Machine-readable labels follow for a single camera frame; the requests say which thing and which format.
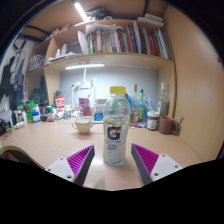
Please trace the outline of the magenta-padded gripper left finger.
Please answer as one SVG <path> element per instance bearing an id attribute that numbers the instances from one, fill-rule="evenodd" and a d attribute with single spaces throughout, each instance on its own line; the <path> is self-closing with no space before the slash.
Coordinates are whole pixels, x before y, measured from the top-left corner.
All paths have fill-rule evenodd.
<path id="1" fill-rule="evenodd" d="M 94 156 L 94 146 L 90 145 L 67 158 L 58 158 L 46 171 L 82 186 Z"/>

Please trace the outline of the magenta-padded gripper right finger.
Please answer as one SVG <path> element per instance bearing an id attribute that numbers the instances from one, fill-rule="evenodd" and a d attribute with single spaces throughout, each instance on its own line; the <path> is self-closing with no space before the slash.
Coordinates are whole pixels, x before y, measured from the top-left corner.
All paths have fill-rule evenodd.
<path id="1" fill-rule="evenodd" d="M 156 154 L 142 146 L 132 144 L 134 158 L 144 185 L 157 181 L 182 169 L 182 166 L 167 154 Z"/>

